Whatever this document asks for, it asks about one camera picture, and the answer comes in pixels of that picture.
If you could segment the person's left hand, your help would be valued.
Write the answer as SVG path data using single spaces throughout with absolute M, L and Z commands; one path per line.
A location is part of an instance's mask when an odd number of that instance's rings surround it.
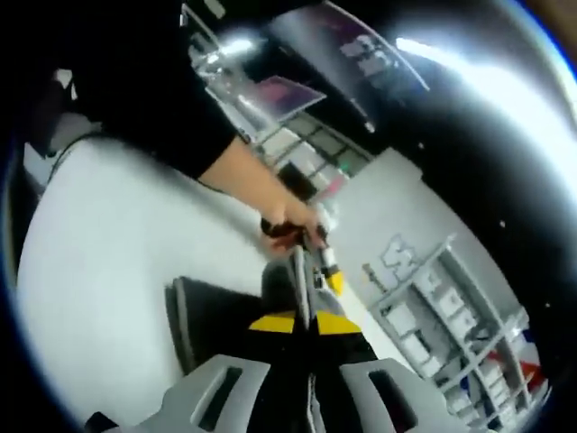
M 279 239 L 271 239 L 262 233 L 262 241 L 268 251 L 274 255 L 288 253 L 294 246 L 307 237 L 314 246 L 325 247 L 325 239 L 319 233 L 317 212 L 298 198 L 289 198 L 276 205 L 269 216 L 263 216 L 273 225 L 290 222 L 298 227 L 296 233 Z

